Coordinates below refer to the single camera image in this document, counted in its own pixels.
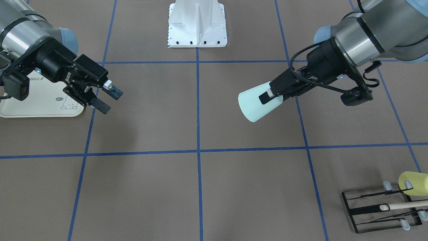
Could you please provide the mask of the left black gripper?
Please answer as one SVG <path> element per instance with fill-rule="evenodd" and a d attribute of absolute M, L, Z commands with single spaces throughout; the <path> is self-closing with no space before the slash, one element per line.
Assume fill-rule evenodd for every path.
<path fill-rule="evenodd" d="M 306 55 L 306 66 L 295 69 L 293 66 L 295 58 L 311 48 L 313 50 Z M 315 87 L 344 94 L 348 90 L 330 86 L 339 75 L 346 73 L 344 60 L 333 38 L 313 44 L 291 58 L 290 67 L 270 83 L 271 88 L 261 94 L 259 100 L 265 105 L 275 96 L 283 96 L 284 99 L 301 96 Z"/>

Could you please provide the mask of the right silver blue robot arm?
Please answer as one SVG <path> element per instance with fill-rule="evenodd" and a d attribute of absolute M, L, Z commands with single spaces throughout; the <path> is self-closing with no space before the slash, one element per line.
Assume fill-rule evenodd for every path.
<path fill-rule="evenodd" d="M 36 72 L 52 83 L 65 84 L 63 92 L 81 106 L 103 114 L 110 106 L 93 88 L 118 100 L 122 91 L 108 78 L 108 71 L 84 54 L 78 55 L 76 35 L 53 27 L 23 0 L 1 1 L 1 104 L 24 101 L 30 94 L 29 75 Z"/>

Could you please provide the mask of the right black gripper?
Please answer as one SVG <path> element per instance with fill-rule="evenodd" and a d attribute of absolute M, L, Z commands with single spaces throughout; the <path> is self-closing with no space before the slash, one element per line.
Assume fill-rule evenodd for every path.
<path fill-rule="evenodd" d="M 86 55 L 77 56 L 60 43 L 46 43 L 35 52 L 35 65 L 53 83 L 63 82 L 63 92 L 82 106 L 92 106 L 102 114 L 111 107 L 100 100 L 92 88 L 102 88 L 118 100 L 123 92 L 108 80 L 108 71 Z"/>

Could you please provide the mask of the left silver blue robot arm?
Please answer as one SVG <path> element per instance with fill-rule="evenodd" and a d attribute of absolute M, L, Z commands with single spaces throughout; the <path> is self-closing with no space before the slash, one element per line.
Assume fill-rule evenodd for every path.
<path fill-rule="evenodd" d="M 337 25 L 319 29 L 314 44 L 297 52 L 290 67 L 257 94 L 258 104 L 300 96 L 316 86 L 341 93 L 346 106 L 373 99 L 371 88 L 358 67 L 371 62 L 370 73 L 381 65 L 378 58 L 416 63 L 427 59 L 426 0 L 366 0 L 359 12 L 350 12 Z"/>

